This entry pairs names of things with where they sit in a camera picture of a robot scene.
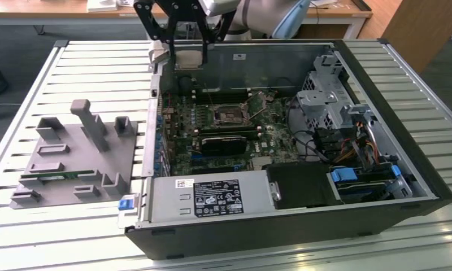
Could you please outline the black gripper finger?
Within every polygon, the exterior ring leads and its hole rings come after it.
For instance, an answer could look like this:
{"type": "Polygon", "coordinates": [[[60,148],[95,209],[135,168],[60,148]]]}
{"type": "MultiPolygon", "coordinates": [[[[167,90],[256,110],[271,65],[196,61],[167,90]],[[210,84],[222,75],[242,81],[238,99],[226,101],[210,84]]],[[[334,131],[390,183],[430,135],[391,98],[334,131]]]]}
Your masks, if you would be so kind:
{"type": "Polygon", "coordinates": [[[198,29],[202,34],[202,63],[208,62],[208,45],[212,41],[212,30],[207,22],[207,10],[203,8],[202,1],[191,0],[186,1],[186,19],[187,22],[196,23],[198,29]]]}
{"type": "Polygon", "coordinates": [[[176,49],[175,49],[175,32],[179,22],[179,5],[175,1],[136,1],[134,8],[138,17],[143,23],[147,33],[154,41],[160,41],[167,44],[170,50],[170,58],[172,63],[176,63],[176,49]],[[163,28],[158,23],[152,9],[158,4],[163,12],[168,16],[167,27],[163,28]]]}

